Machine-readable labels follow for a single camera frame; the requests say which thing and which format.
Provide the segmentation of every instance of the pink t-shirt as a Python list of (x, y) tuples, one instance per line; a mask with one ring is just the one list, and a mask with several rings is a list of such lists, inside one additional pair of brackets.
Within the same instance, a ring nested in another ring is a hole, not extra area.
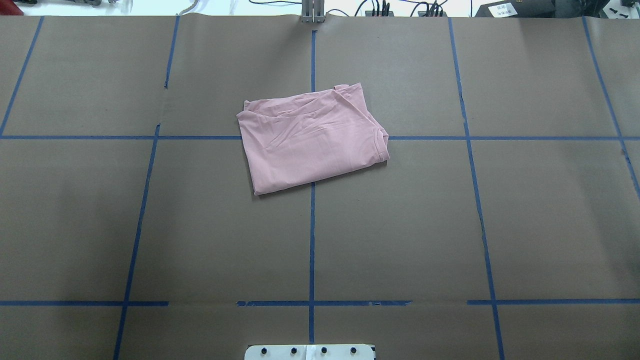
[(387, 161), (387, 132), (360, 84), (245, 101), (237, 114), (255, 195)]

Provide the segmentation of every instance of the black device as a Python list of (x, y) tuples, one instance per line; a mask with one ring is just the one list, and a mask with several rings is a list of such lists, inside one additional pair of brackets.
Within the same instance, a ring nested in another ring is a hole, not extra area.
[(490, 7), (506, 4), (513, 6), (516, 12), (509, 17), (555, 17), (556, 14), (556, 4), (553, 0), (511, 0), (481, 5), (476, 17), (494, 17)]
[(388, 12), (388, 13), (385, 12), (384, 15), (376, 15), (376, 12), (373, 12), (371, 10), (365, 10), (364, 11), (364, 15), (365, 16), (373, 16), (373, 17), (375, 17), (375, 16), (394, 16), (394, 12)]
[(418, 12), (419, 17), (447, 17), (447, 12), (440, 10), (439, 12)]

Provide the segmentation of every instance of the grid line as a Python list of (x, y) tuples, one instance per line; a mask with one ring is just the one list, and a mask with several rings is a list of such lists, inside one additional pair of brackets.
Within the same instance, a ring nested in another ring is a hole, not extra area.
[[(584, 305), (584, 304), (640, 304), (640, 299), (512, 299), (496, 300), (504, 305)], [(491, 300), (468, 300), (467, 305), (492, 305)]]
[(127, 308), (129, 307), (129, 297), (131, 295), (131, 285), (133, 283), (133, 273), (136, 268), (136, 258), (138, 257), (138, 246), (140, 245), (140, 236), (142, 234), (142, 221), (145, 217), (145, 210), (147, 208), (147, 198), (149, 195), (149, 182), (151, 181), (151, 173), (154, 168), (154, 160), (156, 158), (156, 149), (158, 145), (158, 135), (160, 133), (160, 124), (156, 126), (156, 133), (154, 135), (154, 143), (151, 147), (151, 155), (149, 157), (149, 166), (147, 168), (147, 179), (145, 180), (145, 189), (142, 193), (142, 204), (140, 205), (140, 215), (138, 216), (138, 226), (136, 228), (136, 239), (133, 243), (133, 251), (131, 253), (131, 263), (129, 264), (129, 275), (127, 276), (127, 287), (124, 293), (124, 300), (122, 302), (122, 312), (120, 313), (120, 325), (118, 326), (118, 336), (116, 338), (116, 345), (113, 351), (113, 360), (118, 360), (120, 357), (120, 345), (122, 344), (122, 335), (124, 333), (124, 325), (127, 320)]
[(482, 243), (484, 247), (484, 265), (486, 267), (486, 277), (489, 285), (489, 295), (491, 296), (491, 307), (493, 311), (493, 326), (495, 328), (495, 337), (498, 345), (498, 355), (500, 360), (504, 360), (504, 347), (502, 346), (502, 331), (500, 330), (500, 317), (498, 314), (498, 305), (496, 304), (495, 298), (495, 287), (493, 285), (493, 274), (491, 270), (491, 259), (489, 256), (489, 246), (486, 240), (486, 230), (484, 228), (484, 216), (482, 213), (482, 203), (480, 202), (480, 191), (478, 188), (478, 181), (476, 175), (476, 164), (474, 162), (474, 154), (473, 148), (471, 147), (471, 136), (469, 133), (469, 124), (467, 118), (467, 109), (465, 107), (465, 101), (462, 96), (462, 81), (460, 79), (460, 66), (458, 65), (458, 53), (456, 51), (456, 38), (453, 32), (453, 23), (451, 18), (448, 18), (449, 21), (449, 36), (451, 38), (451, 51), (453, 53), (453, 64), (456, 70), (456, 82), (458, 84), (458, 97), (460, 99), (460, 110), (462, 112), (462, 117), (464, 120), (465, 127), (465, 137), (467, 141), (467, 152), (469, 156), (469, 165), (471, 168), (471, 180), (474, 185), (474, 194), (476, 196), (476, 209), (478, 212), (478, 218), (480, 221), (480, 228), (482, 230)]
[(18, 80), (15, 82), (15, 86), (13, 87), (13, 92), (11, 94), (11, 98), (9, 99), (9, 104), (6, 107), (6, 111), (4, 113), (4, 118), (2, 120), (2, 124), (0, 124), (0, 136), (4, 133), (4, 128), (6, 127), (6, 123), (9, 121), (9, 115), (11, 115), (11, 109), (13, 108), (13, 102), (15, 101), (15, 97), (18, 95), (18, 90), (20, 90), (20, 84), (22, 83), (22, 77), (24, 77), (24, 72), (27, 70), (27, 65), (29, 65), (29, 59), (31, 59), (31, 54), (33, 53), (33, 48), (36, 46), (36, 41), (38, 41), (38, 35), (40, 34), (40, 29), (42, 29), (42, 23), (44, 21), (44, 16), (40, 17), (38, 21), (38, 26), (36, 27), (36, 31), (33, 34), (33, 39), (31, 40), (31, 45), (29, 46), (29, 51), (27, 51), (27, 56), (24, 58), (24, 63), (22, 63), (22, 68), (20, 69), (20, 74), (18, 75)]
[[(153, 140), (152, 135), (1, 135), (0, 140)], [(471, 141), (640, 141), (640, 136), (469, 136)], [(242, 140), (240, 135), (159, 135), (158, 140)], [(390, 141), (466, 141), (466, 136), (392, 135)]]
[[(316, 90), (316, 36), (311, 31), (311, 92)], [(311, 208), (309, 222), (309, 343), (316, 343), (316, 183), (311, 183)]]
[[(123, 306), (122, 301), (0, 300), (0, 306)], [(128, 306), (169, 306), (168, 301), (130, 301)]]
[(611, 99), (609, 98), (607, 85), (605, 85), (604, 83), (604, 79), (602, 78), (602, 73), (600, 72), (600, 66), (598, 65), (598, 59), (596, 58), (596, 53), (593, 51), (593, 44), (591, 43), (591, 35), (589, 34), (589, 26), (587, 25), (587, 18), (585, 16), (582, 16), (582, 26), (584, 27), (584, 34), (587, 39), (587, 45), (589, 46), (589, 52), (591, 53), (591, 59), (593, 60), (593, 67), (596, 70), (596, 75), (598, 76), (600, 87), (602, 88), (602, 94), (604, 95), (604, 99), (607, 102), (609, 114), (611, 115), (611, 121), (613, 121), (613, 126), (616, 128), (616, 134), (618, 134), (620, 147), (622, 147), (622, 152), (625, 156), (625, 161), (627, 162), (627, 168), (629, 170), (629, 175), (631, 176), (631, 181), (633, 182), (634, 188), (636, 189), (636, 195), (640, 200), (640, 186), (638, 185), (636, 171), (634, 170), (634, 166), (631, 164), (631, 159), (629, 158), (629, 153), (627, 152), (627, 146), (625, 145), (625, 141), (622, 137), (622, 131), (620, 131), (620, 125), (618, 124), (618, 118), (616, 117), (616, 112), (613, 110), (613, 105), (611, 104)]
[(171, 76), (171, 65), (173, 63), (173, 52), (175, 50), (175, 41), (178, 37), (178, 28), (180, 26), (180, 15), (175, 16), (175, 24), (173, 25), (173, 38), (171, 40), (171, 50), (169, 50), (169, 60), (166, 63), (166, 78), (164, 79), (164, 88), (169, 88), (169, 77)]
[[(411, 300), (314, 300), (314, 306), (407, 306)], [(238, 307), (262, 306), (309, 306), (306, 300), (267, 300), (267, 301), (239, 301)]]

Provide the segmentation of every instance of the table surface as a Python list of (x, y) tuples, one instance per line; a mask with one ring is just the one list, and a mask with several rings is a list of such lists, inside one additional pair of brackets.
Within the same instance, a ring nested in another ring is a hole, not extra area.
[[(639, 31), (3, 17), (0, 358), (640, 358)], [(243, 101), (358, 82), (391, 159), (253, 196)]]

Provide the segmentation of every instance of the sticker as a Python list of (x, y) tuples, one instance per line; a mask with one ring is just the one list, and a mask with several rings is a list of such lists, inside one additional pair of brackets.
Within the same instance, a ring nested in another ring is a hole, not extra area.
[(511, 3), (489, 6), (489, 11), (493, 17), (508, 17), (518, 15)]

